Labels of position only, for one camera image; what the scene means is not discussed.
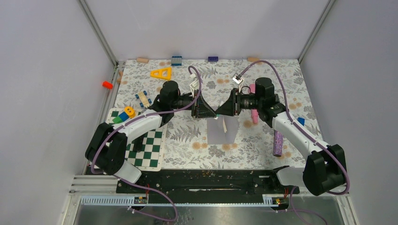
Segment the tan lined letter paper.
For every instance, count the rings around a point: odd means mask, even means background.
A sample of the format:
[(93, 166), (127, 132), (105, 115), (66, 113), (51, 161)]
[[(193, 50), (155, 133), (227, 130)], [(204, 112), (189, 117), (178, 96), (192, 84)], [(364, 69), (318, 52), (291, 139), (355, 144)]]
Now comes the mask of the tan lined letter paper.
[(223, 130), (224, 130), (224, 133), (227, 133), (227, 127), (226, 127), (226, 122), (225, 122), (225, 118), (224, 117), (222, 119), (222, 127), (223, 127)]

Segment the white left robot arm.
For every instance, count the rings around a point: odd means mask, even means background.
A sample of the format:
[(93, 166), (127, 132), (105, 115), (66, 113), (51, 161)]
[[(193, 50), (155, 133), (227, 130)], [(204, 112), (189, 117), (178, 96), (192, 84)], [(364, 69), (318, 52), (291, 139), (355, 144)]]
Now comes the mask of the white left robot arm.
[(201, 80), (190, 84), (191, 92), (181, 94), (178, 84), (167, 81), (153, 103), (139, 116), (115, 125), (101, 123), (97, 127), (85, 153), (91, 162), (93, 174), (105, 173), (128, 183), (135, 193), (145, 188), (142, 172), (125, 160), (127, 145), (145, 133), (167, 124), (176, 112), (190, 110), (195, 116), (205, 112), (207, 117), (215, 117), (211, 107), (200, 109)]

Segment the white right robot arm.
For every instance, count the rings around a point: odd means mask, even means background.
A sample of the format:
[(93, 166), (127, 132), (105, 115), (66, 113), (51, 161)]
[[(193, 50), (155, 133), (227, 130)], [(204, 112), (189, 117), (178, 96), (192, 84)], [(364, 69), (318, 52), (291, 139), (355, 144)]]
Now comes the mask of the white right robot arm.
[(306, 187), (311, 194), (319, 196), (331, 193), (341, 185), (349, 185), (343, 148), (327, 144), (298, 123), (279, 102), (271, 79), (256, 79), (255, 92), (250, 94), (242, 94), (233, 88), (228, 100), (216, 113), (237, 116), (242, 110), (254, 109), (263, 122), (281, 133), (306, 160), (303, 168), (285, 166), (277, 169), (276, 176), (269, 180), (273, 192), (281, 193), (287, 186), (298, 186)]

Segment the grey paper envelope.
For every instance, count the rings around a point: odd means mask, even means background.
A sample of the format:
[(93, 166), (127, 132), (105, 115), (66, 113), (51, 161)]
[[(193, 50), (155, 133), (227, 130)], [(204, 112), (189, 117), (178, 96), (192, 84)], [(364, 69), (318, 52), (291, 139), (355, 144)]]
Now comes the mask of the grey paper envelope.
[(239, 122), (235, 116), (224, 116), (227, 133), (224, 133), (222, 127), (222, 118), (207, 118), (207, 144), (221, 145), (233, 144), (239, 129)]

